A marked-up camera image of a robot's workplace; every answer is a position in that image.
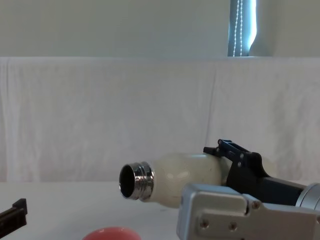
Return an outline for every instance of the black object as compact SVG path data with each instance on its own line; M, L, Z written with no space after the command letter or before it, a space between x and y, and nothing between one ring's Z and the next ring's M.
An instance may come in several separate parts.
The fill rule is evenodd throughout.
M0 239L27 224L27 201L21 198L12 208L0 213Z
M218 147L205 147L203 152L231 160L226 186L263 203L295 206L306 187L269 176L259 153L250 152L230 140L219 139Z

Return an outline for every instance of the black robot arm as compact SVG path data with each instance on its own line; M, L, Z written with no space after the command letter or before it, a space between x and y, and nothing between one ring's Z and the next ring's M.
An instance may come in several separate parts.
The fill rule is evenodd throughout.
M230 140L218 140L218 147L205 147L203 152L227 158L232 165L226 186L241 194L249 194L263 203L295 206L304 185L269 176L259 153L250 152Z

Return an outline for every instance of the threaded bottle rim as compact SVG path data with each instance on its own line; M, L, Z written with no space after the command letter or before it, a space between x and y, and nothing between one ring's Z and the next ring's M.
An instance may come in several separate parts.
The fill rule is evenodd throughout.
M126 199L147 200L154 189L154 172L147 162L135 162L122 167L119 189Z

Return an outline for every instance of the white wall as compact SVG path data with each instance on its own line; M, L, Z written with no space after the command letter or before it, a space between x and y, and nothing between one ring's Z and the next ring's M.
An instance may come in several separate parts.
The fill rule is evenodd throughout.
M0 56L227 55L229 0L1 0Z
M251 56L319 57L319 0L257 0Z

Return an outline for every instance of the white cloth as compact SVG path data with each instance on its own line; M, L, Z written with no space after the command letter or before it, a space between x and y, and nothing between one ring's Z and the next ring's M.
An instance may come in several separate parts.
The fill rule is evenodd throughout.
M2 62L7 181L116 181L126 163L205 145L210 62Z
M116 181L230 139L318 179L320 59L0 58L0 181Z

